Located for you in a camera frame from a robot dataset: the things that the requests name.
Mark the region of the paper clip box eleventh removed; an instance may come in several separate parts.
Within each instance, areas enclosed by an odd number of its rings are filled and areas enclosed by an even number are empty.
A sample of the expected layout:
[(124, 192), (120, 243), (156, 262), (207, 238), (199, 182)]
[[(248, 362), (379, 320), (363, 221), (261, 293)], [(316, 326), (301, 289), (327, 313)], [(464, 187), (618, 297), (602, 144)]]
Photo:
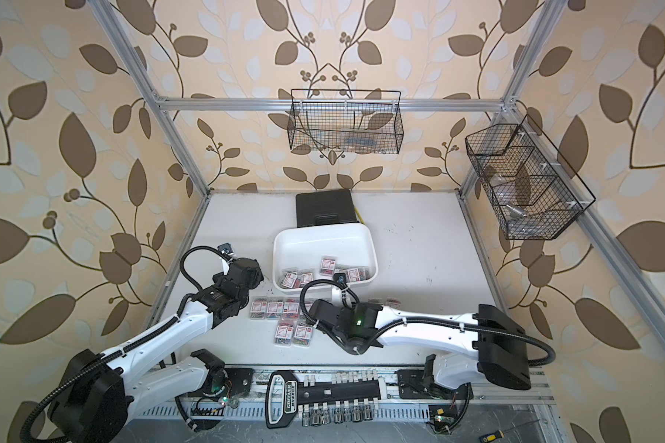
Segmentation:
[(297, 323), (294, 330), (292, 343), (298, 347), (310, 347), (314, 328), (305, 323)]

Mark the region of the white plastic storage tray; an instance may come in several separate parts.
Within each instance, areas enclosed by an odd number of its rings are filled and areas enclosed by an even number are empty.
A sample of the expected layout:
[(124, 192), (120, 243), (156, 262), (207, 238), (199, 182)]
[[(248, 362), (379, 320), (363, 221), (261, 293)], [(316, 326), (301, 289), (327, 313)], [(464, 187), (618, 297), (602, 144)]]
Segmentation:
[(379, 275), (379, 262), (371, 231), (362, 223), (342, 223), (284, 230), (273, 241), (273, 285), (292, 295), (286, 275), (332, 278), (335, 270), (357, 269), (359, 279), (350, 286), (368, 285)]

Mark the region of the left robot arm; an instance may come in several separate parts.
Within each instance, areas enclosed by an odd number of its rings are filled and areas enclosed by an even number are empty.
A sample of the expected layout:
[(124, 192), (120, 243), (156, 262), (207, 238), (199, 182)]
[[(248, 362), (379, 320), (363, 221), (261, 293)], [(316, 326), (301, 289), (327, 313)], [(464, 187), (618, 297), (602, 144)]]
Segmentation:
[(175, 314), (136, 337), (101, 354), (85, 350), (68, 364), (57, 388), (29, 412), (18, 433), (36, 442), (36, 420), (45, 415), (61, 431), (60, 442), (110, 442), (140, 413), (205, 385), (221, 360), (206, 350), (170, 367), (166, 356), (213, 330), (247, 306), (250, 291), (263, 281), (260, 264), (231, 251), (206, 247), (223, 262), (223, 271), (202, 286), (185, 269), (180, 274), (195, 290), (185, 295)]

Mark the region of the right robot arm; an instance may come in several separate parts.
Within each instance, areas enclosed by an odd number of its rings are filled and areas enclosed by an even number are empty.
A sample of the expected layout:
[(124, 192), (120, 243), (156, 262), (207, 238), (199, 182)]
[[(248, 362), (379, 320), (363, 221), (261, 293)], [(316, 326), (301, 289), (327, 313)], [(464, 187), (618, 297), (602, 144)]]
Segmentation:
[(480, 380), (512, 391), (528, 391), (530, 369), (556, 358), (544, 341), (526, 335), (515, 321), (492, 305), (476, 313), (436, 316), (375, 303), (336, 306), (316, 300), (300, 304), (308, 325), (328, 336), (351, 356), (369, 349), (417, 345), (432, 349), (426, 357), (421, 389), (428, 394), (471, 391)]

